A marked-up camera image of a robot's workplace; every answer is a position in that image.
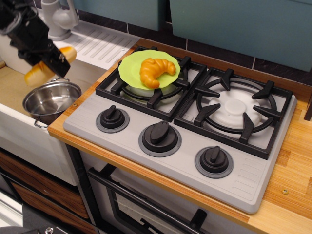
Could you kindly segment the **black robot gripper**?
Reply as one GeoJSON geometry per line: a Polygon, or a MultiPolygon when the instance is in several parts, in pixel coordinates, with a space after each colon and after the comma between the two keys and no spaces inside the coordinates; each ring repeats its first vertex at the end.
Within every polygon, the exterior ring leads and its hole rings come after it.
{"type": "Polygon", "coordinates": [[[9,32],[11,45],[18,50],[18,56],[34,66],[43,62],[43,71],[48,77],[65,77],[70,69],[71,48],[56,48],[48,38],[48,26],[39,18],[22,19],[9,32]]]}

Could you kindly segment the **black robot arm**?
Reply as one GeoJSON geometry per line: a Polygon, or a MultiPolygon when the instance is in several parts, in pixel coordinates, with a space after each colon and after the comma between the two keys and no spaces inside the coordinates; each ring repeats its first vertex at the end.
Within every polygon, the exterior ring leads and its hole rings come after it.
{"type": "Polygon", "coordinates": [[[0,2],[0,34],[7,35],[18,57],[30,65],[43,62],[56,75],[65,77],[70,63],[48,38],[49,28],[36,9],[23,0],[0,2]]]}

